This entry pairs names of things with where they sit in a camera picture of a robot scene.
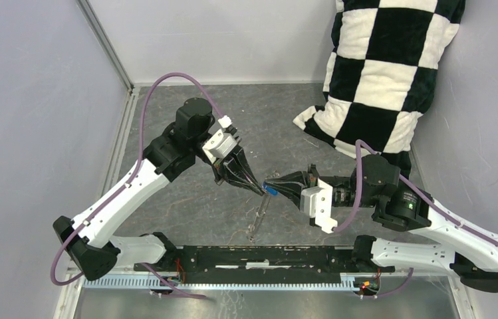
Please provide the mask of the blue plastic key tag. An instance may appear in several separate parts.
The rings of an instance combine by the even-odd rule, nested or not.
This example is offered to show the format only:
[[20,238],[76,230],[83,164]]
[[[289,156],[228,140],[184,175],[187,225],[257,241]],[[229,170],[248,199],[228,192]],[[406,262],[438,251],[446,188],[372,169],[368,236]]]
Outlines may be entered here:
[[269,185],[266,185],[266,184],[265,184],[265,185],[263,186],[263,188],[265,189],[265,191],[266,191],[267,193],[270,193],[272,196],[276,196],[276,195],[278,195],[278,191],[277,191],[277,190],[275,190],[275,189],[273,189],[273,188],[272,188],[272,187],[270,187]]

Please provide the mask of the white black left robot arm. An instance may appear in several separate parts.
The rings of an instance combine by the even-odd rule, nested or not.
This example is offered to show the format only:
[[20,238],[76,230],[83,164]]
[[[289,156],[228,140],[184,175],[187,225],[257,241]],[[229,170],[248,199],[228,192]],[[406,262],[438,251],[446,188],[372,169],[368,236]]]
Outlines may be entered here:
[[146,146],[130,171],[95,204],[73,218],[59,217],[53,229],[83,276],[98,280],[116,267],[139,263],[171,269],[176,254],[162,235],[117,237],[114,233],[143,202],[162,190],[196,160],[208,164],[215,182],[264,195],[231,120],[216,119],[204,98],[190,98],[174,122]]

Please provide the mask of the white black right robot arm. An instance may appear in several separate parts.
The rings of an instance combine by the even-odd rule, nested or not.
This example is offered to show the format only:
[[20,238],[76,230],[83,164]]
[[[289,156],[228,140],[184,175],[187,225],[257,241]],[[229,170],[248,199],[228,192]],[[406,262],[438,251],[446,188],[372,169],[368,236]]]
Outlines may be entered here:
[[380,155],[363,157],[348,177],[322,176],[310,165],[305,171],[267,179],[264,185],[290,199],[325,233],[338,226],[333,208],[369,207],[372,220],[384,228],[430,240],[425,245],[359,235],[350,254],[359,271],[427,270],[454,276],[475,290],[498,293],[498,233],[456,215]]

